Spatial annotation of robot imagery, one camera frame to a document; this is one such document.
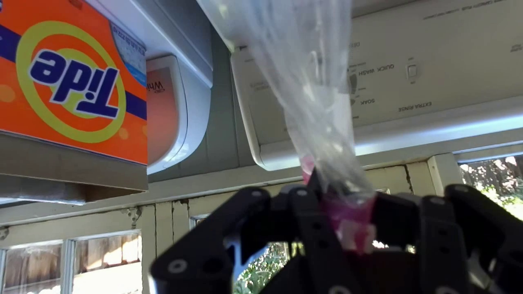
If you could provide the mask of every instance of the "plastic bag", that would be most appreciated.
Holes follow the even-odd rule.
[[[338,231],[359,224],[348,234],[361,249],[374,192],[353,151],[346,77],[351,0],[199,2],[222,38],[251,51],[284,109],[304,174],[318,171],[330,197],[325,211]]]

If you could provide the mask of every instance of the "orange detergent box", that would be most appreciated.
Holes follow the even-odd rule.
[[[145,164],[143,51],[85,0],[0,0],[0,133]]]

